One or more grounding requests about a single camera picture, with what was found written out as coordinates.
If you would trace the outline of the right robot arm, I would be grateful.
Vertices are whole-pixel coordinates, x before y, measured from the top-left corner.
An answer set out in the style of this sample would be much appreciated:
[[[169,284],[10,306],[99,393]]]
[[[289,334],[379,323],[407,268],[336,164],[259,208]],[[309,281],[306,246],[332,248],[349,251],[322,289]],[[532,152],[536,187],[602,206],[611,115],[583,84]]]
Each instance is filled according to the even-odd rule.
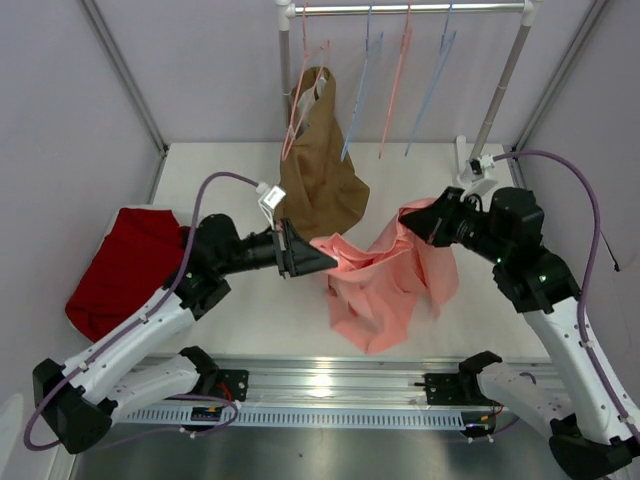
[[[581,291],[564,260],[542,244],[544,212],[532,192],[503,187],[488,211],[460,188],[401,216],[401,224],[432,247],[454,243],[488,260],[498,290],[544,345],[569,397],[552,398],[485,351],[459,366],[458,395],[507,407],[545,440],[572,479],[604,479],[639,456],[639,409],[624,392],[579,313]]]

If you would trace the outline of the pink pleated skirt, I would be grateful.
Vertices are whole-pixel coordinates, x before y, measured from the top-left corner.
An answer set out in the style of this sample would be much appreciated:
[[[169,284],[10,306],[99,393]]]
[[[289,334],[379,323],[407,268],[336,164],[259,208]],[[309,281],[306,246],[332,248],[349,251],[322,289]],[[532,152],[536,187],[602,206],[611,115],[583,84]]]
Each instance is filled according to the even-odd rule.
[[[324,272],[330,326],[365,354],[406,341],[420,299],[428,299],[438,315],[458,290],[452,249],[434,248],[400,223],[403,215],[434,202],[425,198],[400,207],[366,250],[338,233],[311,240],[338,262]]]

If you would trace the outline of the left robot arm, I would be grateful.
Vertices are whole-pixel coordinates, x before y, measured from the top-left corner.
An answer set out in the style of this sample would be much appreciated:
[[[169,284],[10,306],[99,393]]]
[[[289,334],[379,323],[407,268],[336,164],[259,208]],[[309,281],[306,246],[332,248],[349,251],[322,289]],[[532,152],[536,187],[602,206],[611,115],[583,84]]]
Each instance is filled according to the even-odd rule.
[[[219,368],[199,347],[186,347],[142,371],[134,368],[215,308],[231,291],[227,276],[274,267],[282,277],[295,278],[337,265],[287,219],[242,238],[229,216],[205,217],[190,230],[179,269],[132,316],[64,363],[46,359],[34,368],[36,410],[25,428],[25,446],[40,448],[31,439],[36,419],[46,422],[68,453],[79,454],[135,411],[165,399],[212,397]]]

